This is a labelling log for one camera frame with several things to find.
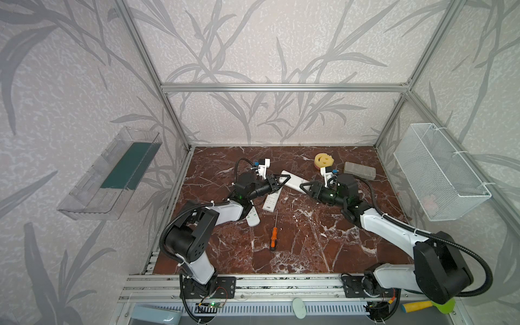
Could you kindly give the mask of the orange handled screwdriver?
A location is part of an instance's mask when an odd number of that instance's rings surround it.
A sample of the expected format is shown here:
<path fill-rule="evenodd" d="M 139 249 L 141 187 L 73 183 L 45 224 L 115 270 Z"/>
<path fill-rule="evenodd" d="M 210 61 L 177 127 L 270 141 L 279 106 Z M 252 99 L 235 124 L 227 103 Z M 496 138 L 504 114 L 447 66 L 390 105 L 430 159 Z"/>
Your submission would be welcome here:
<path fill-rule="evenodd" d="M 276 250 L 276 245 L 277 245 L 277 242 L 278 242 L 277 223 L 278 223 L 278 213 L 276 213 L 276 216 L 275 216 L 274 227 L 272 228 L 272 235 L 271 235 L 271 238 L 270 238 L 269 250 L 271 250 L 271 251 L 275 251 Z"/>

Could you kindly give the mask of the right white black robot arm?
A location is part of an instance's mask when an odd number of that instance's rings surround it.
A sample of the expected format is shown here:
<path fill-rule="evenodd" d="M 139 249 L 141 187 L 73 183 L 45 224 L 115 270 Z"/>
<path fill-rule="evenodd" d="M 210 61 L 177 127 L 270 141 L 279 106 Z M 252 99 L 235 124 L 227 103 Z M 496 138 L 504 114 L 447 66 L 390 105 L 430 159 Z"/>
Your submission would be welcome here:
<path fill-rule="evenodd" d="M 369 271 L 380 287 L 422 293 L 440 305 L 491 289 L 494 276 L 482 257 L 445 232 L 430 233 L 384 213 L 374 191 L 370 202 L 361 199 L 361 181 L 361 177 L 341 174 L 334 177 L 333 188 L 320 181 L 305 181 L 299 188 L 319 203 L 339 207 L 350 223 L 384 238 L 412 258 L 411 265 L 381 264 Z"/>

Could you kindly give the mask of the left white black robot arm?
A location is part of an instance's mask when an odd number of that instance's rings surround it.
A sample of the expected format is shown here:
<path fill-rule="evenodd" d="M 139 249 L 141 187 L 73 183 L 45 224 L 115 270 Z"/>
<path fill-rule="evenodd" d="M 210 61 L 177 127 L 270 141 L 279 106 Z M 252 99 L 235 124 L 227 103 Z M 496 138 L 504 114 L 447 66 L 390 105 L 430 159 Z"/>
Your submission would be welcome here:
<path fill-rule="evenodd" d="M 206 249 L 215 226 L 244 219 L 253 201 L 281 189 L 289 174 L 267 174 L 260 179 L 254 173 L 241 174 L 222 202 L 198 203 L 191 200 L 163 230 L 159 248 L 180 264 L 182 273 L 200 285 L 212 283 L 217 276 Z"/>

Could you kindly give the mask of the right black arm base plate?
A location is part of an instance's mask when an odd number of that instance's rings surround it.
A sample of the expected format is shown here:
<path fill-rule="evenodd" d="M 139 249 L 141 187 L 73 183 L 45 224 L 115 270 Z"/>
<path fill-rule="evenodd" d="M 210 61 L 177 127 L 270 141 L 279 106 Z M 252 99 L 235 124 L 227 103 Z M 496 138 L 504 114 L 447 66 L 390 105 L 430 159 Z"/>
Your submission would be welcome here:
<path fill-rule="evenodd" d="M 346 298 L 395 299 L 393 288 L 383 288 L 374 276 L 341 274 Z"/>

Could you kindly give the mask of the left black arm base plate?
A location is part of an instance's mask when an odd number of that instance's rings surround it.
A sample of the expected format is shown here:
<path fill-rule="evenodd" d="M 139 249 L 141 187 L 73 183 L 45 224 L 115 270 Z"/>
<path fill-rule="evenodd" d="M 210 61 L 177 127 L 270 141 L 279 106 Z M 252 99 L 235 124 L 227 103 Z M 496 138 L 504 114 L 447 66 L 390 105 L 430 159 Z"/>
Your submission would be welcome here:
<path fill-rule="evenodd" d="M 183 278 L 181 292 L 185 299 L 233 299 L 237 278 L 234 276 L 214 276 L 207 284 L 200 284 L 192 278 Z"/>

